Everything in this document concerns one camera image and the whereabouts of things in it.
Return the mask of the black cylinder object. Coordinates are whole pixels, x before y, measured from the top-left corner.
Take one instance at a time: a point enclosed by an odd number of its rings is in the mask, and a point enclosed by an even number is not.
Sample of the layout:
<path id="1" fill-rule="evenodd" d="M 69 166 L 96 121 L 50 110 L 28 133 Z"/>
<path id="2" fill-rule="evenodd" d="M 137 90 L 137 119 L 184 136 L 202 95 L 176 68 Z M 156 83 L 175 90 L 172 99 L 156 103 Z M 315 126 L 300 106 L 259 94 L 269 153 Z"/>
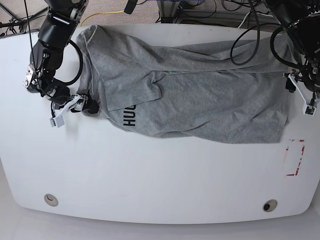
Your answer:
<path id="1" fill-rule="evenodd" d="M 131 15 L 137 5 L 138 0 L 128 0 L 124 8 L 124 12 L 128 15 Z"/>

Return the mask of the black tripod stand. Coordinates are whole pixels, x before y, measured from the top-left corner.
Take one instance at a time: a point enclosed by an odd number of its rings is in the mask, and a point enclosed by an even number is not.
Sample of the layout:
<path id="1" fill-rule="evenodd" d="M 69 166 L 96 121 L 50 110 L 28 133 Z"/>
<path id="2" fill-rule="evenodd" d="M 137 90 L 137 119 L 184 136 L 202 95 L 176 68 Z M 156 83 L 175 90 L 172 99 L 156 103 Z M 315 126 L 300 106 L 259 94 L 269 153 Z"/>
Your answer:
<path id="1" fill-rule="evenodd" d="M 48 12 L 48 4 L 44 0 L 0 0 L 0 23 L 24 22 L 27 19 L 25 2 L 30 18 L 30 29 L 39 30 Z"/>

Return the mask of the red tape rectangle marker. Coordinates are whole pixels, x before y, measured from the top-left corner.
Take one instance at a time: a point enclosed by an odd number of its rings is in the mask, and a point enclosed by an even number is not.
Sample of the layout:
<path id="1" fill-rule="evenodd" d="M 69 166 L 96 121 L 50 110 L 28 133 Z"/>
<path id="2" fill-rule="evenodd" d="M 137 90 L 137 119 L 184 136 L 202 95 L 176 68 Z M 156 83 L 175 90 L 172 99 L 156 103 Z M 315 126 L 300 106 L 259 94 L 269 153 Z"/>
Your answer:
<path id="1" fill-rule="evenodd" d="M 298 175 L 306 147 L 304 139 L 290 139 L 285 150 L 283 171 L 286 177 Z"/>

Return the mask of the grey T-shirt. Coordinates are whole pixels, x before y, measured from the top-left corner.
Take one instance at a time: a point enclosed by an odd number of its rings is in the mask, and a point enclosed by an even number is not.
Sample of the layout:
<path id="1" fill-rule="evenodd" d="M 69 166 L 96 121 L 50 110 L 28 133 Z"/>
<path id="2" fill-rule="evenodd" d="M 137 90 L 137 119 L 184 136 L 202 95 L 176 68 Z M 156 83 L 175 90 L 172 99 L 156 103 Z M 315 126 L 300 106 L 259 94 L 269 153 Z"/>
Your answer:
<path id="1" fill-rule="evenodd" d="M 227 144 L 280 142 L 288 119 L 288 67 L 270 39 L 151 46 L 93 25 L 76 44 L 83 54 L 79 92 L 96 115 L 155 138 L 197 137 Z"/>

